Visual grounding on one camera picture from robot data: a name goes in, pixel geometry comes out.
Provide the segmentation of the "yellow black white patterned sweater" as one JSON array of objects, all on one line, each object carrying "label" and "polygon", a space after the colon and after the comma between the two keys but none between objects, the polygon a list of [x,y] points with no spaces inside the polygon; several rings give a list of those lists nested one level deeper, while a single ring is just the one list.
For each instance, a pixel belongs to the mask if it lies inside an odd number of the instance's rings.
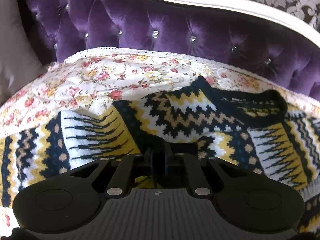
[{"label": "yellow black white patterned sweater", "polygon": [[[68,196],[72,169],[151,143],[232,163],[249,172],[252,192],[194,197],[186,189],[133,188],[120,198]],[[97,116],[61,111],[1,140],[1,206],[19,224],[12,239],[316,239],[319,119],[276,90],[220,90],[204,77],[114,101]]]}]

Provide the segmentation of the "floral quilted bedspread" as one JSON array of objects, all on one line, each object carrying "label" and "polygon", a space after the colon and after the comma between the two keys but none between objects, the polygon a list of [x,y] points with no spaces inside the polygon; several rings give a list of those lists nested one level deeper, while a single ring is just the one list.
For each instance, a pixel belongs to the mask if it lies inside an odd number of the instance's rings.
[{"label": "floral quilted bedspread", "polygon": [[277,90],[298,109],[319,117],[319,101],[252,72],[182,54],[101,47],[78,52],[24,86],[1,107],[1,137],[34,128],[62,110],[100,114],[114,100],[177,90],[203,76],[215,88]]}]

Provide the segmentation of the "purple tufted velvet headboard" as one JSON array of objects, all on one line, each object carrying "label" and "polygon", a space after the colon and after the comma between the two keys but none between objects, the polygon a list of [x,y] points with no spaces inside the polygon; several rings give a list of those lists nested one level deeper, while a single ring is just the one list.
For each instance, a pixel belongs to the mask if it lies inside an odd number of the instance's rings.
[{"label": "purple tufted velvet headboard", "polygon": [[271,8],[212,0],[212,8],[160,0],[17,0],[42,64],[119,47],[230,64],[319,99],[319,33]]}]

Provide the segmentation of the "grey pillow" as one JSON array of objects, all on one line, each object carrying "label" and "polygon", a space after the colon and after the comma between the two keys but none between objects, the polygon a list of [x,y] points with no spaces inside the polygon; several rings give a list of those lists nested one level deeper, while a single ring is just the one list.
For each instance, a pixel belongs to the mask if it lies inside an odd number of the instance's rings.
[{"label": "grey pillow", "polygon": [[17,0],[1,0],[1,105],[45,72],[23,29]]}]

